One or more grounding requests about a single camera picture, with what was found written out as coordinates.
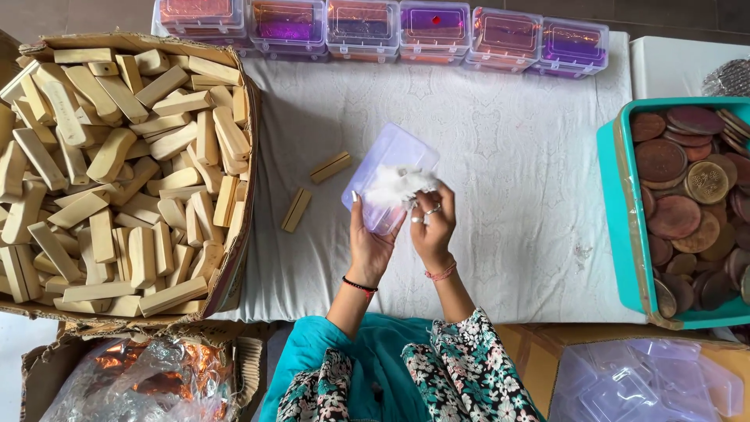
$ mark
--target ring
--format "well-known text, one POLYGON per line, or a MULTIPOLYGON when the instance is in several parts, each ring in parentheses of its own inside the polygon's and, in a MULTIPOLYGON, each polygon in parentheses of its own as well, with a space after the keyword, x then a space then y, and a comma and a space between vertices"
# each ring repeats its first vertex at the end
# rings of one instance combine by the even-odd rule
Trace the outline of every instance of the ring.
POLYGON ((424 214, 425 214, 426 216, 429 216, 429 215, 430 215, 430 214, 432 214, 432 213, 437 213, 438 211, 440 211, 440 208, 442 208, 442 206, 441 206, 441 205, 440 205, 440 204, 438 203, 438 204, 437 204, 437 206, 436 206, 435 208, 433 208, 433 209, 431 209, 431 210, 427 211, 427 212, 426 212, 426 213, 424 213, 424 214))

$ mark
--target cardboard box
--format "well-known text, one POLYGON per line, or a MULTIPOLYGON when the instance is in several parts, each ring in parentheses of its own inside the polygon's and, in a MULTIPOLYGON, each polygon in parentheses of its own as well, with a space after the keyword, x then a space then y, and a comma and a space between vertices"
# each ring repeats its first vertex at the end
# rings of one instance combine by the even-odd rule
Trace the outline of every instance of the cardboard box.
POLYGON ((723 417, 724 422, 750 420, 750 347, 653 325, 635 324, 525 324, 495 326, 505 350, 516 365, 524 387, 544 417, 549 417, 557 370, 563 349, 610 340, 663 338, 699 342, 701 353, 734 373, 745 383, 745 411, 723 417))
MULTIPOLYGON (((247 108, 250 110, 250 118, 245 128, 250 130, 253 139, 257 140, 257 128, 260 117, 260 90, 250 80, 242 69, 242 62, 231 47, 216 47, 208 44, 183 41, 173 37, 154 37, 151 35, 134 34, 129 32, 110 32, 103 34, 86 35, 64 35, 54 37, 42 37, 34 44, 20 46, 20 52, 30 59, 39 62, 53 62, 55 49, 76 48, 98 48, 112 47, 122 54, 137 54, 157 48, 166 54, 198 56, 222 65, 230 66, 240 70, 243 77, 241 85, 247 90, 247 108)), ((0 34, 0 53, 2 49, 2 34, 0 34)), ((5 62, 13 62, 16 71, 19 70, 13 55, 0 56, 0 81, 3 76, 5 62)), ((247 184, 247 198, 242 210, 242 227, 250 227, 253 212, 253 195, 255 188, 255 176, 257 171, 258 156, 255 149, 250 152, 250 181, 247 184)), ((148 326, 152 324, 174 324, 189 321, 200 321, 216 312, 236 309, 240 301, 240 293, 244 282, 245 261, 248 247, 249 230, 240 230, 233 244, 224 253, 220 266, 220 276, 209 284, 208 298, 204 307, 189 315, 154 315, 149 318, 122 318, 106 317, 94 314, 81 314, 74 312, 59 311, 53 306, 45 306, 39 303, 27 302, 15 304, 7 295, 0 294, 0 311, 10 312, 30 317, 54 318, 62 321, 81 322, 107 322, 117 324, 129 324, 130 326, 148 326)))
POLYGON ((201 321, 138 331, 123 329, 119 325, 113 328, 113 324, 68 325, 72 330, 61 330, 57 341, 23 355, 20 422, 38 422, 80 359, 91 350, 91 343, 113 336, 136 341, 173 336, 223 348, 221 358, 234 365, 236 393, 234 402, 229 405, 237 412, 232 422, 249 421, 260 406, 266 388, 265 371, 261 370, 265 368, 264 341, 252 337, 265 335, 269 325, 260 325, 262 327, 232 321, 201 321))

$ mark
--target woman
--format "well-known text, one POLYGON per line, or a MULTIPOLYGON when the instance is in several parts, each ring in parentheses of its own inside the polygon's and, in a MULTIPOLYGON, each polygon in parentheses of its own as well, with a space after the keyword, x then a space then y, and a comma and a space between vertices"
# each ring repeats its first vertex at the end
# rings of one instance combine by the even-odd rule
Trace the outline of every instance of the woman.
POLYGON ((372 234, 362 199, 352 195, 352 266, 327 316, 295 323, 260 420, 544 420, 448 251, 456 226, 453 191, 441 183, 438 192, 419 192, 412 211, 412 243, 446 319, 434 323, 365 313, 404 221, 387 236, 372 234))

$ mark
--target woman's right hand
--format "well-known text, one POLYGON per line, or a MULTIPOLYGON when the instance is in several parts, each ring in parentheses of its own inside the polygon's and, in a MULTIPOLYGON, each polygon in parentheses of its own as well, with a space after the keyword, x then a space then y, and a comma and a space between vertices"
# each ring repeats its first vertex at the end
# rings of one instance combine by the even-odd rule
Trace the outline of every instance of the woman's right hand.
POLYGON ((412 221, 411 235, 414 249, 424 263, 424 268, 432 274, 447 270, 455 259, 448 252, 448 243, 456 228, 455 196, 451 189, 441 182, 437 192, 417 192, 417 206, 412 210, 412 218, 424 219, 425 223, 412 221), (425 217, 425 213, 440 209, 425 217))

